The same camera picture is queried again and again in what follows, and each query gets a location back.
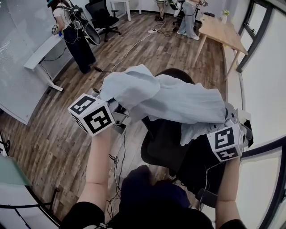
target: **chair backrest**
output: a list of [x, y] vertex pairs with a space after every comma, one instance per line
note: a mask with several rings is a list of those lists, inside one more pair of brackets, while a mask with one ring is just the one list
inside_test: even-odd
[[104, 20], [110, 16], [106, 7], [106, 0], [90, 0], [85, 8], [95, 20]]

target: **power strip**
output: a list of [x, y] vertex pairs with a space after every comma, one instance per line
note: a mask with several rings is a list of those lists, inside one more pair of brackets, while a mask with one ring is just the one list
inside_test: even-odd
[[152, 33], [157, 32], [157, 30], [156, 30], [156, 29], [152, 29], [152, 30], [149, 30], [148, 32], [149, 32], [150, 34], [152, 34]]

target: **chair seat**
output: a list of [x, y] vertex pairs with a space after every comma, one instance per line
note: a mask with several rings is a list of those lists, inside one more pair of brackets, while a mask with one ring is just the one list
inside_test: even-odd
[[118, 21], [119, 21], [119, 19], [117, 17], [109, 16], [109, 17], [106, 17], [104, 19], [101, 19], [101, 21], [99, 21], [99, 22], [94, 21], [93, 26], [95, 28], [102, 29], [102, 28], [107, 28], [109, 26], [112, 26]]

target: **green panel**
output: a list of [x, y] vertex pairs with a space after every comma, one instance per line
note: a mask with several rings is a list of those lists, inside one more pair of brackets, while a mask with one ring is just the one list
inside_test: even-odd
[[31, 182], [27, 179], [23, 171], [19, 168], [14, 158], [4, 157], [0, 154], [0, 183], [29, 185]]

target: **wooden floor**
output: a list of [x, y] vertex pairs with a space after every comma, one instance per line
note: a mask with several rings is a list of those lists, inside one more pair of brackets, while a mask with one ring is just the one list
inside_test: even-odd
[[[154, 14], [132, 13], [131, 17], [130, 22], [126, 16], [120, 18], [118, 28], [122, 32], [121, 36], [114, 35], [107, 43], [93, 47], [96, 65], [103, 70], [110, 71], [134, 44], [149, 34], [148, 30], [157, 25]], [[174, 20], [172, 17], [166, 17], [162, 30], [172, 31]], [[225, 98], [221, 44], [207, 39], [196, 67], [191, 68], [191, 60], [199, 41], [177, 33], [169, 34], [170, 37], [159, 33], [152, 34], [132, 49], [115, 70], [121, 72], [130, 66], [144, 64], [153, 74], [157, 74], [167, 68], [178, 68], [188, 73], [195, 83], [200, 82], [209, 89], [218, 88]], [[99, 89], [107, 75], [95, 70], [84, 75], [73, 62], [55, 82], [64, 88], [63, 92], [49, 90], [39, 102], [29, 125], [26, 126], [7, 114], [0, 116], [0, 130], [5, 139], [11, 140], [9, 154], [17, 160], [32, 182], [35, 194], [43, 202], [49, 202], [54, 188], [59, 187], [61, 190], [53, 207], [54, 214], [59, 219], [63, 219], [82, 192], [91, 144], [91, 138], [75, 124], [67, 107], [90, 88]], [[140, 148], [146, 132], [141, 122], [127, 129], [126, 159], [122, 177], [136, 168], [142, 160]], [[121, 158], [124, 152], [123, 138], [116, 133], [113, 133], [113, 138], [112, 154], [119, 153]], [[151, 166], [151, 170], [156, 173], [157, 167]], [[112, 173], [109, 186], [112, 192]]]

